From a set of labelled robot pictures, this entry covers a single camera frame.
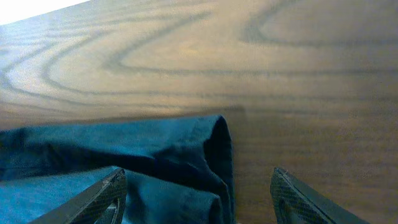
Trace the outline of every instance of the brown wood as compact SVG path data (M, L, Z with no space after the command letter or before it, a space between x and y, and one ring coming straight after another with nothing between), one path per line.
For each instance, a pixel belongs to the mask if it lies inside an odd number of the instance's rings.
M0 26L0 128L222 113L237 219L281 166L398 223L397 1L97 0Z

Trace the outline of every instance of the cloth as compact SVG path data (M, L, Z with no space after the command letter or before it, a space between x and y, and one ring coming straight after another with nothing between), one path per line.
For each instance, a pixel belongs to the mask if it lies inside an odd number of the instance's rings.
M232 143L221 116L0 132L0 217L26 223L121 167L123 223L234 223Z

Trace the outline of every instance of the blue fabric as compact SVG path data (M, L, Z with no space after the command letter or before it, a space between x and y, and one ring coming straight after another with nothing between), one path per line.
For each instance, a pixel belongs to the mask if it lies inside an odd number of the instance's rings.
M234 223L224 118L62 125L0 132L0 220L26 223L118 167L123 223Z

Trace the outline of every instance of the towel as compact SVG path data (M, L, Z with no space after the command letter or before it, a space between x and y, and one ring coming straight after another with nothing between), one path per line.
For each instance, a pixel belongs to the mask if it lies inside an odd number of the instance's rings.
M232 157L222 116L3 131L0 217L32 221L123 168L123 223L235 223Z

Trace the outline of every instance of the blue cloth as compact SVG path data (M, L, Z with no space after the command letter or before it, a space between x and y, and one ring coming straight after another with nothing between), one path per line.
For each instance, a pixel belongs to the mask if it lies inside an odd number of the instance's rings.
M0 221L26 223L118 167L123 223L234 223L224 118L62 125L0 132Z

